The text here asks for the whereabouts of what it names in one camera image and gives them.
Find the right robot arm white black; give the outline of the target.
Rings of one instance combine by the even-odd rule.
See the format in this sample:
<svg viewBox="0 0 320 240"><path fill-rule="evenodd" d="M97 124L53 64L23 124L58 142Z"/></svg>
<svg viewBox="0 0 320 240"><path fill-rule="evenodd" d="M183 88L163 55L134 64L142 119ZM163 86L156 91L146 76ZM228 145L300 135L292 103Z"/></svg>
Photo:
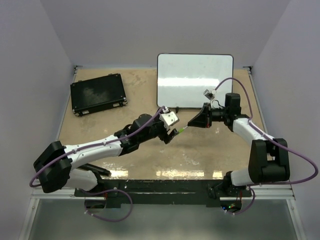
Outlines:
<svg viewBox="0 0 320 240"><path fill-rule="evenodd" d="M248 167L227 172L221 183L210 188L213 194L218 195L218 192L221 192L233 197L247 185L289 180L288 151L277 146L281 144L287 147L286 140L258 133L249 116L242 114L241 97L238 93L227 93L224 107L213 108L210 103L204 103L200 112L187 126L210 128L212 122L223 122L231 132L243 138L250 146Z"/></svg>

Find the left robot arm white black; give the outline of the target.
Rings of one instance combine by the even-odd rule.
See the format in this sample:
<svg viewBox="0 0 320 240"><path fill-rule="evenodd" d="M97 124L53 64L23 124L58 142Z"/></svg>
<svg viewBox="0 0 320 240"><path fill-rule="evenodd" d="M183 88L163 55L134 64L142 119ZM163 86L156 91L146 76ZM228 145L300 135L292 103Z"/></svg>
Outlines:
<svg viewBox="0 0 320 240"><path fill-rule="evenodd" d="M178 116L172 112L142 114L133 123L100 140L76 145L54 141L35 160L35 178L46 194L69 187L99 196L104 190L101 176L109 176L110 172L91 165L92 162L130 154L140 144L155 138L168 144L179 133L171 129L178 122Z"/></svg>

